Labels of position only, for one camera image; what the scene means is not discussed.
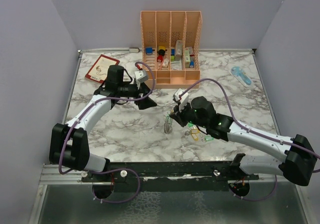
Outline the metal keyring with yellow grip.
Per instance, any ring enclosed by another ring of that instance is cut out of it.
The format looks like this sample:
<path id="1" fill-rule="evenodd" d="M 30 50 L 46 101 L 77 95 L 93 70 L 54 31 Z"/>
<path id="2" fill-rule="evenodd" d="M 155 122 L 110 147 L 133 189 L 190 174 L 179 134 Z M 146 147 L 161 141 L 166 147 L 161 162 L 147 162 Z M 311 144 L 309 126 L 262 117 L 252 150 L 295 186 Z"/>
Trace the metal keyring with yellow grip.
<path id="1" fill-rule="evenodd" d="M 170 117 L 170 113 L 167 113 L 165 117 L 164 127 L 163 127 L 163 131 L 165 134 L 170 134 L 172 132 L 173 130 L 172 123 L 173 123 L 173 120 Z"/>

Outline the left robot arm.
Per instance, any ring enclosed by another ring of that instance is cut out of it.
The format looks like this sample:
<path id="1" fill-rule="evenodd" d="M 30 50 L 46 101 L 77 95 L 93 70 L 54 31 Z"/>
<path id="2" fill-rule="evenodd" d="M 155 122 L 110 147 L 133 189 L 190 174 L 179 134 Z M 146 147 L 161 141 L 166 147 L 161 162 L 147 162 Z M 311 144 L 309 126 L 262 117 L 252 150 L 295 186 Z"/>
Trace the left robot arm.
<path id="1" fill-rule="evenodd" d="M 124 81 L 127 70 L 121 65 L 111 65 L 107 78 L 102 82 L 86 107 L 65 124 L 55 124 L 51 133 L 49 161 L 58 165 L 60 174 L 69 171 L 92 171 L 97 180 L 106 181 L 111 174 L 109 159 L 90 153 L 88 135 L 97 122 L 111 111 L 119 101 L 133 102 L 140 110 L 156 107 L 150 99 L 155 84 L 148 87 L 145 82 L 152 78 L 151 68 L 143 62 L 136 62 L 137 71 L 130 81 Z"/>

